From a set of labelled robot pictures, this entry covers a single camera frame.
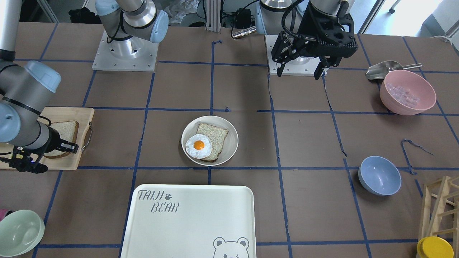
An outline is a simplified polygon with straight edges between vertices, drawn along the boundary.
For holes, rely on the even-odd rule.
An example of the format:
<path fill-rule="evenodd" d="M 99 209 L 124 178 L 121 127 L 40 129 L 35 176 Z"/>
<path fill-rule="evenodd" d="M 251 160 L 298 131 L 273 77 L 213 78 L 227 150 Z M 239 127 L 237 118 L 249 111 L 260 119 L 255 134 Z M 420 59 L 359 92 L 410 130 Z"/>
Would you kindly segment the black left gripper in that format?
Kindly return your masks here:
<path fill-rule="evenodd" d="M 327 69 L 340 64 L 341 58 L 351 57 L 358 45 L 354 34 L 354 20 L 350 14 L 353 4 L 307 4 L 297 32 L 286 24 L 280 32 L 271 51 L 277 64 L 277 76 L 282 76 L 285 65 L 300 57 L 308 41 L 308 53 L 319 56 L 314 71 L 319 80 Z"/>

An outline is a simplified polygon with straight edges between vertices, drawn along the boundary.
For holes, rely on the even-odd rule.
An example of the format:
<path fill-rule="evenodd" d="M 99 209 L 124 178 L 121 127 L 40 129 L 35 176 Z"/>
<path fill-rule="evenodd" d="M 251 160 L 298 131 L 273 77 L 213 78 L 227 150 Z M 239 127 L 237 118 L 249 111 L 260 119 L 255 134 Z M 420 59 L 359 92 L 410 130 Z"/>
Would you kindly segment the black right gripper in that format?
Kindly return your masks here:
<path fill-rule="evenodd" d="M 11 158 L 2 157 L 1 162 L 7 163 L 10 168 L 19 172 L 31 172 L 34 174 L 45 173 L 48 171 L 47 165 L 41 163 L 41 158 L 45 153 L 53 150 L 77 153 L 79 146 L 72 142 L 61 142 L 59 134 L 41 134 L 31 143 L 21 143 L 9 141 L 13 145 L 13 156 Z"/>

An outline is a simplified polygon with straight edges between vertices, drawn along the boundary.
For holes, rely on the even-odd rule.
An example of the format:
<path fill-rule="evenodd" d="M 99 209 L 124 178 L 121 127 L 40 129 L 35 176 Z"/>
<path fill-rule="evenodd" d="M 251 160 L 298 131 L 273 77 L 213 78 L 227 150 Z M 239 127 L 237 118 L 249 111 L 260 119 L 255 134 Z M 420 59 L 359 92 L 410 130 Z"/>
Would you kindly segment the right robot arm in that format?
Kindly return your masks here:
<path fill-rule="evenodd" d="M 13 145 L 11 157 L 1 162 L 19 172 L 44 173 L 44 154 L 76 153 L 79 146 L 62 139 L 49 124 L 39 121 L 62 77 L 51 67 L 29 61 L 14 63 L 20 0 L 1 1 L 1 142 Z M 96 0 L 96 13 L 107 44 L 118 58 L 141 57 L 140 42 L 159 43 L 167 34 L 169 15 L 152 0 Z"/>

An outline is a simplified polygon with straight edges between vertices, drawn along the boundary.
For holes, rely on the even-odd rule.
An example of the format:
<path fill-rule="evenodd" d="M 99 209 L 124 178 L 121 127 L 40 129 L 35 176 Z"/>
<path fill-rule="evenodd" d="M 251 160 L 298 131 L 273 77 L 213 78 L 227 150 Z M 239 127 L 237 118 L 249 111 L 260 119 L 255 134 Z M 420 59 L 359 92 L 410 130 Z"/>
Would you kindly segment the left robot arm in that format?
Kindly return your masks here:
<path fill-rule="evenodd" d="M 319 79 L 358 45 L 352 0 L 261 0 L 256 30 L 265 36 L 271 75 Z"/>

